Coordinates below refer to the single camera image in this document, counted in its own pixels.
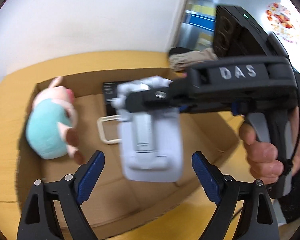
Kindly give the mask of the person's right hand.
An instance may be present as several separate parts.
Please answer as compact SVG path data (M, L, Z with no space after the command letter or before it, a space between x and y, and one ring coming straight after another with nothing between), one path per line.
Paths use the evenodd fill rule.
M270 143L258 142L253 127L245 122L239 128L239 137L247 152L251 175L262 180L266 185L277 182L283 172L283 164L277 160L276 147ZM292 174L295 175L299 170L300 141L293 158Z

